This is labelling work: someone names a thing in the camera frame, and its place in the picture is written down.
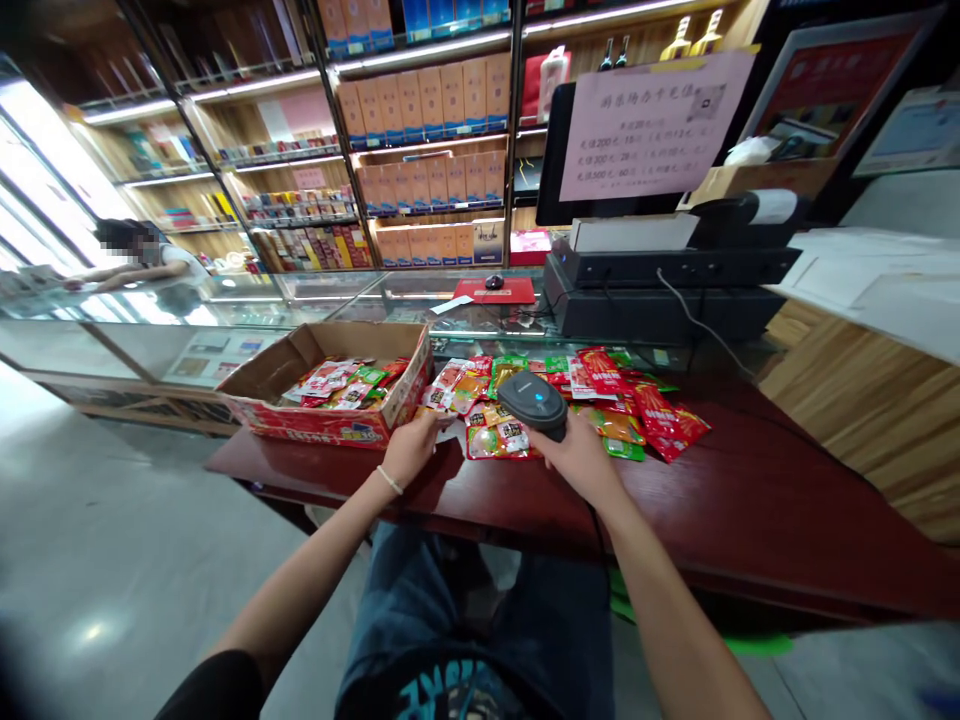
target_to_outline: tiled floor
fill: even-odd
[[[4,655],[51,717],[151,717],[304,536],[200,469],[221,441],[89,420],[2,365],[0,398]],[[365,570],[356,557],[263,717],[332,716]],[[617,715],[659,717],[620,621],[614,652]],[[960,630],[829,633],[741,662],[778,719],[934,717],[915,691],[957,689]]]

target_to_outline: glass display case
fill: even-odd
[[[438,359],[571,355],[603,338],[559,335],[541,300],[539,268],[503,270],[529,277],[535,304],[431,308],[453,298],[485,268],[210,277],[200,284],[159,282],[111,294],[61,289],[0,300],[0,359],[90,414],[229,433],[236,423],[214,388],[244,361],[303,323],[417,322],[430,326]],[[629,343],[634,365],[680,372],[730,366],[710,348]],[[769,357],[770,348],[738,346]]]

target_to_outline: forearm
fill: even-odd
[[[377,471],[254,595],[211,651],[256,661],[265,694],[313,626],[384,507],[396,497]]]
[[[626,581],[664,717],[769,718],[626,491],[598,511]]]

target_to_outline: red cardboard box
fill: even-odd
[[[410,365],[379,410],[301,408],[282,399],[284,392],[331,355],[373,357],[377,367],[408,357]],[[245,362],[216,391],[257,435],[383,450],[393,429],[413,418],[432,373],[426,325],[311,323]]]

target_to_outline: pink paper sign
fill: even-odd
[[[323,175],[323,170],[319,167],[307,167],[302,170],[294,170],[293,180],[297,183],[298,190],[315,190],[316,188],[325,188],[327,186],[327,179]]]
[[[696,190],[720,151],[753,57],[728,52],[581,75],[560,201]]]

